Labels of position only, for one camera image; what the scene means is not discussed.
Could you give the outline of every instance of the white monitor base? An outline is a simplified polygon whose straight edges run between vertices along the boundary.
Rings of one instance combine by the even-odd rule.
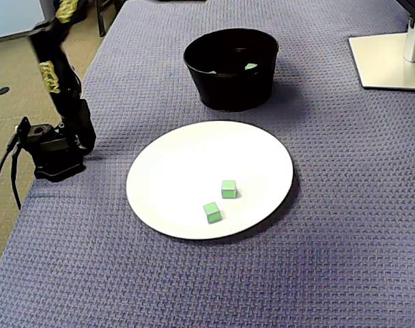
[[[363,87],[415,90],[415,63],[403,58],[406,35],[349,39]]]

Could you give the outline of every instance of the black bucket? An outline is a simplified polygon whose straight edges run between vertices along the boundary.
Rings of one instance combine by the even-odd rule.
[[[206,106],[244,111],[270,97],[277,53],[278,43],[267,33],[224,29],[191,43],[184,61]]]

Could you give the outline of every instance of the monitor stand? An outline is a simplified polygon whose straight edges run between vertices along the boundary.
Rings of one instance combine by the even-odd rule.
[[[415,90],[415,20],[407,33],[349,38],[364,88]]]

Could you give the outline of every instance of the blue tablecloth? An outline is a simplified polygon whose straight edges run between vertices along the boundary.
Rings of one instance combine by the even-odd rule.
[[[347,41],[406,26],[393,0],[127,2],[84,81],[96,148],[85,172],[34,182],[0,264],[0,327],[415,327],[415,93],[362,89]],[[204,107],[182,59],[227,27],[281,48],[271,99],[243,113]],[[289,197],[225,240],[153,231],[127,202],[130,164],[218,119],[285,144]]]

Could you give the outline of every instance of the robotic arm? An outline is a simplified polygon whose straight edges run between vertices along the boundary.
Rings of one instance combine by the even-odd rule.
[[[54,19],[29,34],[42,78],[61,123],[31,126],[23,118],[17,128],[19,146],[33,157],[35,177],[58,182],[84,170],[83,157],[94,148],[96,134],[89,107],[81,98],[81,82],[61,48],[86,0],[63,0]]]

